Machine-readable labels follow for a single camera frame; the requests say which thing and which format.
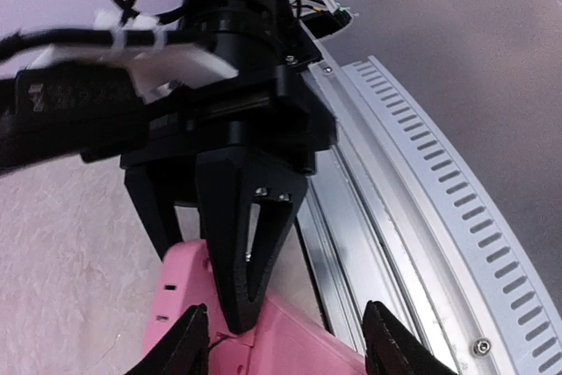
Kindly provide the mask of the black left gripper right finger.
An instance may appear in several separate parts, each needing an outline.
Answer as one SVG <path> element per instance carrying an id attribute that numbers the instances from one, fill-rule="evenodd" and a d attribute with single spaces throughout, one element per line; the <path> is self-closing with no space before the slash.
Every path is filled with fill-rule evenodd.
<path id="1" fill-rule="evenodd" d="M 368 301 L 362 318 L 367 374 L 453 375 L 380 301 Z"/>

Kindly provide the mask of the pink plug adapter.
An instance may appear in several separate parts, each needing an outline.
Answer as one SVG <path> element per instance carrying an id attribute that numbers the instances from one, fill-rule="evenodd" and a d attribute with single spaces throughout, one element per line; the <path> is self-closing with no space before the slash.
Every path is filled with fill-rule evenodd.
<path id="1" fill-rule="evenodd" d="M 210 352 L 209 372 L 248 374 L 255 331 L 243 335 L 230 332 L 220 307 L 204 240 L 178 243 L 166 253 L 150 307 L 142 352 L 148 354 L 187 308 L 200 304 L 207 307 L 210 344 L 214 346 Z"/>

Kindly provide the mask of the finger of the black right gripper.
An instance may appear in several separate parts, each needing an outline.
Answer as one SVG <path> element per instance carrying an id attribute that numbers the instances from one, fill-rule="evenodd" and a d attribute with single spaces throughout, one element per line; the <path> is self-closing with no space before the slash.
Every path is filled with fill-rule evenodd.
<path id="1" fill-rule="evenodd" d="M 257 323 L 306 176 L 261 150 L 230 147 L 198 155 L 195 185 L 221 309 L 240 335 Z"/>
<path id="2" fill-rule="evenodd" d="M 183 240 L 173 178 L 156 166 L 137 166 L 125 171 L 125 187 L 156 254 L 163 260 L 168 250 Z"/>

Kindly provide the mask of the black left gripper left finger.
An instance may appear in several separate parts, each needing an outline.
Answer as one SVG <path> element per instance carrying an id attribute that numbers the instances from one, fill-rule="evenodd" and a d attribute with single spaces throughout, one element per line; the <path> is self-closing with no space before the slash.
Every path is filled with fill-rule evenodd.
<path id="1" fill-rule="evenodd" d="M 209 329 L 206 305 L 190 306 L 126 375 L 207 375 Z"/>

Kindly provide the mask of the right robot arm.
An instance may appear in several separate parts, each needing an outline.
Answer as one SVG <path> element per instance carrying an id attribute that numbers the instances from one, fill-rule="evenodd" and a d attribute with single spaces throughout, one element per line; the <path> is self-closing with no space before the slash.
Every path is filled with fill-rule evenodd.
<path id="1" fill-rule="evenodd" d="M 159 256 L 178 244 L 176 209 L 198 211 L 229 330 L 257 323 L 270 274 L 305 198 L 316 156 L 337 141 L 335 117 L 305 83 L 321 54 L 301 27 L 301 0 L 184 0 L 160 16 L 216 38 L 237 77 L 156 102 L 148 139 L 116 155 L 125 186 Z"/>

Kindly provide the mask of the pink triangular power strip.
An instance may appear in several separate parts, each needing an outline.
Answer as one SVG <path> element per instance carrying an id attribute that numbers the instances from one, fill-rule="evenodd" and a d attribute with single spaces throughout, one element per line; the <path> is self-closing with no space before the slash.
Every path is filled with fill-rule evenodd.
<path id="1" fill-rule="evenodd" d="M 364 357 L 295 306 L 268 295 L 255 328 L 232 334 L 217 301 L 208 305 L 210 374 L 365 374 Z"/>

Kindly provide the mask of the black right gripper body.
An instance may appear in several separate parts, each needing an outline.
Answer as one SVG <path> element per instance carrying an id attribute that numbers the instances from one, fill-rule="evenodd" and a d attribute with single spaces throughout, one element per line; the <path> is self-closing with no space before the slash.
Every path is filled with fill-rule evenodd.
<path id="1" fill-rule="evenodd" d="M 84 162 L 119 155 L 136 206 L 197 207 L 225 194 L 251 203 L 300 207 L 315 155 L 337 140 L 335 117 L 286 66 L 184 86 L 144 105 L 127 139 L 81 153 Z"/>

